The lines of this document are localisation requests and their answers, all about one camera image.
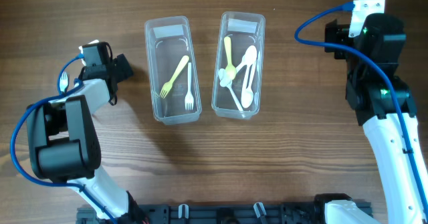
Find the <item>cream plastic fork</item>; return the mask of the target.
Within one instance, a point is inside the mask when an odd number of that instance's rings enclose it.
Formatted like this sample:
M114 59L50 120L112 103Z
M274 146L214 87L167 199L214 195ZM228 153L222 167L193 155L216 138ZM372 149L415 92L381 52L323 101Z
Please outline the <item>cream plastic fork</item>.
M180 62L178 63L178 65L177 65L172 77L170 78L170 80L165 82L164 85L162 86L161 91L160 91L160 97L161 98L166 98L166 96L170 92L176 78L182 72L182 70L184 69L184 67L187 65L188 62L189 62L189 56L184 55L181 58Z

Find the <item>small white fork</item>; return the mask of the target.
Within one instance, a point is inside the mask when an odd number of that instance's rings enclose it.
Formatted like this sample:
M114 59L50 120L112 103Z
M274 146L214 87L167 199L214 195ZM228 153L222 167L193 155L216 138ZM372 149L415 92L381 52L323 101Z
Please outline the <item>small white fork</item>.
M69 75L67 74L67 72L63 72L60 76L60 81L59 81L59 88L60 88L60 93L65 93L67 92L69 86Z

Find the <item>white fork diagonal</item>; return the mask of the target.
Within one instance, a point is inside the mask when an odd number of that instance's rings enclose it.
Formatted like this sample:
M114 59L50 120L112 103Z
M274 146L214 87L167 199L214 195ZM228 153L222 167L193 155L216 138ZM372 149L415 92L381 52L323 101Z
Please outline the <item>white fork diagonal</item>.
M185 96L185 110L188 110L188 111L192 110L194 105L194 97L191 92L191 87L192 87L192 66L191 66L191 62L189 62L188 68L187 68L187 93Z

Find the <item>white spoon vertical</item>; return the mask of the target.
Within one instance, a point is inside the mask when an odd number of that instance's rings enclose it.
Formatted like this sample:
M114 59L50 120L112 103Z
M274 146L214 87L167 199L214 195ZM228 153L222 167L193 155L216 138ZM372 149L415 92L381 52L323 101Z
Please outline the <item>white spoon vertical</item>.
M245 64L247 66L252 65L257 59L257 48L254 45L251 45L247 48L245 52Z

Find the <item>white spoon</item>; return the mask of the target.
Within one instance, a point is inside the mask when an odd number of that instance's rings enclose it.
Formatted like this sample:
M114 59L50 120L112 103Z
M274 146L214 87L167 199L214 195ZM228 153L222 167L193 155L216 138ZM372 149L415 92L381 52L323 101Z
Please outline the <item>white spoon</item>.
M249 108L253 101L253 90L251 85L253 83L256 65L257 62L254 61L250 66L247 67L244 75L243 89L241 92L241 104L244 108Z
M221 87L226 87L229 89L231 96L235 102L235 105L237 106L237 109L240 112L243 112L243 108L242 105L240 104L239 100L237 99L237 96L235 95L235 92L233 91L231 84L232 84L232 80L229 78L229 76L226 74L225 69L220 68L219 69L219 79L220 79L220 86Z
M237 72L239 72L244 66L246 66L246 56L244 55L241 59L241 63L236 67ZM219 70L219 80L220 80L220 86L226 87L229 83L232 83L232 79L229 78L229 76L225 73L225 69L221 68Z

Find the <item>yellow plastic spoon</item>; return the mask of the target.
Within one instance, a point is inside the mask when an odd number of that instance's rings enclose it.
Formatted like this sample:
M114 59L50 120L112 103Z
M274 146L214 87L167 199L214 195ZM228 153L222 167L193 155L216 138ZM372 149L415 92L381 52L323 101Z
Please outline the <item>yellow plastic spoon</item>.
M231 38L229 36L226 36L224 38L224 46L225 46L225 53L227 57L227 66L225 68L226 74L228 75L230 80L234 80L236 77L236 67L233 65L232 62L232 55L231 55Z

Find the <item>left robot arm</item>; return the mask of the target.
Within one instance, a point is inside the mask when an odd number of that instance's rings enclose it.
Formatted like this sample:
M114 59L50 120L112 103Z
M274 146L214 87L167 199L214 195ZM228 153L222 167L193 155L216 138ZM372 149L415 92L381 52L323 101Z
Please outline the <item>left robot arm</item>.
M77 192L106 223L148 223L132 195L102 167L92 121L100 107L116 105L118 83L133 75L132 68L124 55L114 57L105 41L80 51L84 66L74 88L59 88L58 96L28 106L23 117L35 182Z

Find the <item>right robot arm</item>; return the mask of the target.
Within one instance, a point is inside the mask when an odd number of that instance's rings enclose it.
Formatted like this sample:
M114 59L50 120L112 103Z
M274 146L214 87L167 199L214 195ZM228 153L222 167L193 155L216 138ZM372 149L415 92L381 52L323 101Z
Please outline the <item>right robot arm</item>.
M418 142L417 108L409 86L395 72L406 42L403 22L385 13L370 14L359 36L351 37L349 25L331 21L325 27L329 44L343 43L372 60L391 81L411 144L405 143L399 117L391 99L391 89L379 74L360 57L341 49L326 47L337 60L347 63L345 98L356 112L374 152L387 203L390 223L426 223L410 156L415 159L423 188L427 187L427 169Z

